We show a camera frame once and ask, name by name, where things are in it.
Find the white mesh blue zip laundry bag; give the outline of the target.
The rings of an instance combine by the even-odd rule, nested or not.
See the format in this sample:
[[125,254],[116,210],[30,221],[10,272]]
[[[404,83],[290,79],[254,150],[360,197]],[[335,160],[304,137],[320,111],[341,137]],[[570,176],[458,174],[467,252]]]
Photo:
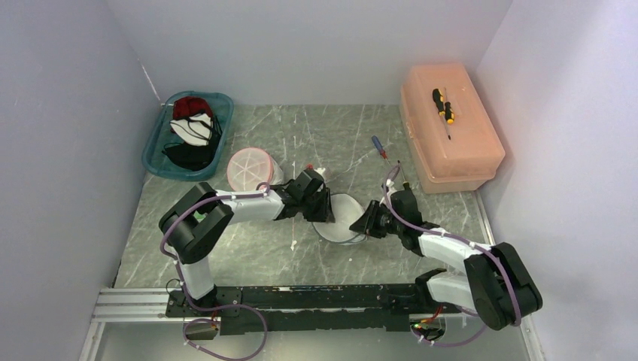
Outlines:
[[359,244],[365,241],[364,234],[349,229],[364,214],[361,204],[350,195],[339,193],[331,195],[331,206],[335,222],[312,223],[316,233],[323,240],[340,245]]

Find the pink zip mesh laundry bag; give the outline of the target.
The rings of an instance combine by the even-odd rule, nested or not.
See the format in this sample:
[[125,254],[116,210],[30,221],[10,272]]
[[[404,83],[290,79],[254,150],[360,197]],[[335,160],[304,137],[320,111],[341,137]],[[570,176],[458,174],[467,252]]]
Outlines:
[[280,165],[263,149],[247,147],[233,154],[226,167],[226,177],[235,191],[256,190],[258,184],[282,184],[284,172]]

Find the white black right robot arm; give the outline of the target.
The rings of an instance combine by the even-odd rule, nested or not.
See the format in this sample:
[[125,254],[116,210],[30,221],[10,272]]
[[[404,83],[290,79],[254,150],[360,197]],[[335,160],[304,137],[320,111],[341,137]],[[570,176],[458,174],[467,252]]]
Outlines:
[[405,249],[444,263],[415,279],[415,304],[424,312],[454,305],[476,314],[490,329],[501,330],[519,325],[543,306],[512,245],[476,243],[425,221],[411,190],[370,202],[349,229],[373,238],[395,235]]

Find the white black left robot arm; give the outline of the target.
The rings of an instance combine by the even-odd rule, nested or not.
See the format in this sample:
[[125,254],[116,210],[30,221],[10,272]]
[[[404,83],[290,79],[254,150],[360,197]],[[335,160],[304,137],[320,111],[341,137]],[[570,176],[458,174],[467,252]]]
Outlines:
[[216,305],[216,285],[208,257],[228,226],[285,220],[302,215],[310,223],[332,223],[332,193],[324,177],[311,168],[283,184],[261,182],[252,191],[216,190],[206,182],[191,188],[159,220],[160,250],[172,258],[187,307],[210,314]]

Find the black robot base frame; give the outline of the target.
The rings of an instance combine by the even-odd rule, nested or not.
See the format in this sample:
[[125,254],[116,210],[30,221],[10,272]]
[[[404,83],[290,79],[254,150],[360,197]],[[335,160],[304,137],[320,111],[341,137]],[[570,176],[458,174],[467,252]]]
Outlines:
[[411,322],[457,316],[450,304],[429,300],[410,284],[216,287],[192,305],[182,290],[169,292],[169,319],[215,320],[221,335],[342,329],[402,332]]

